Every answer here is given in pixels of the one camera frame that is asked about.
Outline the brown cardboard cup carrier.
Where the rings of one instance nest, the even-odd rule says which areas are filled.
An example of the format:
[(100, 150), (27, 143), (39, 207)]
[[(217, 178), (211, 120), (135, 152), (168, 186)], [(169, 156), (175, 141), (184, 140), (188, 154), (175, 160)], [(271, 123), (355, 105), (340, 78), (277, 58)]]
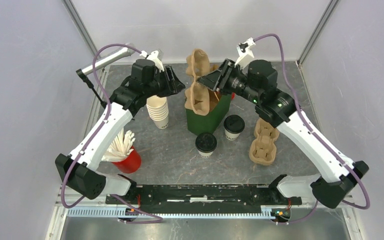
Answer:
[(188, 87), (185, 94), (184, 107), (187, 110), (192, 110), (195, 114), (206, 116), (210, 108), (210, 93), (211, 91), (198, 82), (198, 78), (209, 74), (216, 70), (219, 66), (210, 64), (207, 53), (199, 48), (195, 48), (191, 55), (186, 58), (187, 68), (186, 75), (191, 77), (192, 83)]

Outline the green paper bag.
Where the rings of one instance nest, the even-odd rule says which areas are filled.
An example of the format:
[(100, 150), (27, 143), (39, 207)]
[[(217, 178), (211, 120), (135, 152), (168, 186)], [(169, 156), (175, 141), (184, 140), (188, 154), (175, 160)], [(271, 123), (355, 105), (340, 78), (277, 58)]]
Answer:
[(222, 95), (212, 92), (209, 95), (210, 112), (207, 115), (195, 114), (191, 109), (185, 109), (187, 129), (195, 134), (213, 134), (225, 118), (231, 105), (232, 95)]

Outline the black coffee cup lid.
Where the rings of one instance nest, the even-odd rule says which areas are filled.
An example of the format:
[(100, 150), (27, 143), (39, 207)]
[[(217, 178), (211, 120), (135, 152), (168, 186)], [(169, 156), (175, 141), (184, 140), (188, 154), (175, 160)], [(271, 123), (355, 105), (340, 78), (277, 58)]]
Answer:
[(232, 114), (225, 118), (223, 126), (231, 134), (240, 134), (245, 129), (245, 121), (239, 115)]

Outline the white paper coffee cup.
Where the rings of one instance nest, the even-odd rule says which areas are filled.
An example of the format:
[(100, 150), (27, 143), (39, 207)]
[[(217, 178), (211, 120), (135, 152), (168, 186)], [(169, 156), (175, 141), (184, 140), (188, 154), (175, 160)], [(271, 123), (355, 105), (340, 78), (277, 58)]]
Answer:
[(241, 132), (232, 133), (232, 132), (228, 131), (227, 129), (224, 130), (224, 133), (225, 133), (225, 137), (230, 141), (236, 140), (239, 137), (239, 135), (241, 134)]

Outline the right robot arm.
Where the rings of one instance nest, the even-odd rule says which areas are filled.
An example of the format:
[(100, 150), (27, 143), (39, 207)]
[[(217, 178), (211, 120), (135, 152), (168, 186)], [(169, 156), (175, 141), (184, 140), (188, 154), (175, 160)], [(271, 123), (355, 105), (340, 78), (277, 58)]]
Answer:
[(369, 166), (364, 161), (353, 161), (333, 146), (295, 99), (277, 87), (277, 79), (278, 73), (269, 61), (253, 60), (244, 73), (226, 59), (218, 69), (197, 80), (212, 91), (233, 93), (253, 103), (258, 116), (293, 141), (317, 168), (315, 175), (277, 177), (268, 191), (273, 203), (282, 204), (292, 197), (314, 197), (334, 209), (361, 184)]

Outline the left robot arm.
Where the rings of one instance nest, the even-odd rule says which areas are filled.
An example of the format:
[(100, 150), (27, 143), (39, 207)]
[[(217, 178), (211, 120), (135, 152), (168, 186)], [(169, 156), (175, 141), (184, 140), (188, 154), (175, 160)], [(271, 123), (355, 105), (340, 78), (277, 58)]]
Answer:
[(82, 198), (93, 200), (101, 194), (116, 194), (125, 204), (133, 203), (137, 190), (131, 186), (131, 180), (100, 173), (97, 168), (116, 136), (146, 105), (148, 98), (169, 97), (185, 88), (170, 65), (159, 69), (152, 60), (136, 60), (125, 84), (113, 91), (103, 114), (85, 139), (68, 155), (60, 153), (56, 157), (62, 182)]

